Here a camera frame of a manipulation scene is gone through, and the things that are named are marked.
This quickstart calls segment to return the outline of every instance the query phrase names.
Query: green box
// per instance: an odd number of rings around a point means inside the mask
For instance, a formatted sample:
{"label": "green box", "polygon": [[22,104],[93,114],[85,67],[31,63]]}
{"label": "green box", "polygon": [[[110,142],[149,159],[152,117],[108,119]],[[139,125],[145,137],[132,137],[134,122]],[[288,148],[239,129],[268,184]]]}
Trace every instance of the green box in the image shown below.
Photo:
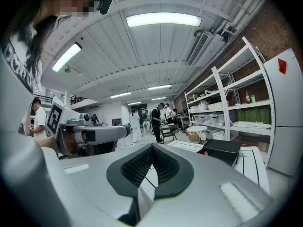
{"label": "green box", "polygon": [[245,112],[243,110],[238,110],[238,121],[245,121]]}
{"label": "green box", "polygon": [[253,122],[252,121],[252,111],[249,110],[245,110],[245,121],[246,122]]}
{"label": "green box", "polygon": [[269,117],[269,109],[268,108],[260,109],[260,121],[262,123],[270,124],[270,117]]}
{"label": "green box", "polygon": [[253,122],[261,122],[260,110],[257,109],[257,108],[252,110],[252,121]]}

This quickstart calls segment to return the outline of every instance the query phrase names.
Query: brick wall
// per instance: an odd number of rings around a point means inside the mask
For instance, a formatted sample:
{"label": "brick wall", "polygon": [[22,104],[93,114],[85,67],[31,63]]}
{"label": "brick wall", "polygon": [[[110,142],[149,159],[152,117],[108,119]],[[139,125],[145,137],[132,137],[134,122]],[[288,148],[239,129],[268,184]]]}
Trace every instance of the brick wall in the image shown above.
{"label": "brick wall", "polygon": [[[279,11],[276,5],[267,0],[260,11],[250,21],[250,23],[242,30],[242,32],[234,39],[234,41],[223,51],[223,53],[209,66],[205,73],[200,75],[191,85],[186,88],[186,92],[193,89],[196,85],[205,80],[211,75],[211,68],[215,66],[217,69],[223,66],[232,56],[234,56],[244,45],[242,37],[245,36],[247,40],[254,46],[257,46],[262,52],[265,60],[270,60],[288,48],[292,48],[297,60],[299,61],[301,70],[303,71],[303,54],[299,41],[295,33],[291,29],[283,14]],[[239,80],[259,69],[256,61],[252,61],[245,67],[236,71],[233,76],[235,80]],[[251,84],[238,90],[241,102],[245,102],[245,92],[248,91],[250,95],[255,94],[256,100],[268,99],[265,82]],[[185,100],[184,92],[182,92],[175,100],[175,107],[182,110],[181,102]],[[233,93],[229,93],[227,100],[230,105],[234,104]],[[212,101],[220,101],[220,97],[212,99]]]}

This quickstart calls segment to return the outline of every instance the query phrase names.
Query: red sticker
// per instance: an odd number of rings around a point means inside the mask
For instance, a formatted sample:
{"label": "red sticker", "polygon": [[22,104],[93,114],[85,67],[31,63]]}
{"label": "red sticker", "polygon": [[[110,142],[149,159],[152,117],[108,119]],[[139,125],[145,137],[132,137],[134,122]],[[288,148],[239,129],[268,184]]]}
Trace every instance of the red sticker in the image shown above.
{"label": "red sticker", "polygon": [[285,75],[286,74],[286,61],[278,58],[278,63],[279,63],[279,71]]}

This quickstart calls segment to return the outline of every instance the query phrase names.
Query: black camera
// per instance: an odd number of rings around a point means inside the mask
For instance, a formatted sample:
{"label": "black camera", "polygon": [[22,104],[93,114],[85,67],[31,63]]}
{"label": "black camera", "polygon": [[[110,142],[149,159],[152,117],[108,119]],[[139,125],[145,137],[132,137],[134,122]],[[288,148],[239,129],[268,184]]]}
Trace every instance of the black camera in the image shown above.
{"label": "black camera", "polygon": [[107,14],[112,2],[113,0],[99,0],[97,10],[100,12],[100,14]]}

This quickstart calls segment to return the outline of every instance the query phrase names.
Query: bottle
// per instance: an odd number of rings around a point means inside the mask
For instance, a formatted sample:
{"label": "bottle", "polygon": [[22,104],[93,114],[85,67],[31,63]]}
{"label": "bottle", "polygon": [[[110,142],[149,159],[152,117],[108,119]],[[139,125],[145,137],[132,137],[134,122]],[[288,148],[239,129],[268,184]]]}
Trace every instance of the bottle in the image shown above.
{"label": "bottle", "polygon": [[246,91],[245,95],[246,95],[247,103],[250,104],[251,103],[251,101],[250,101],[250,95],[248,94],[247,91]]}

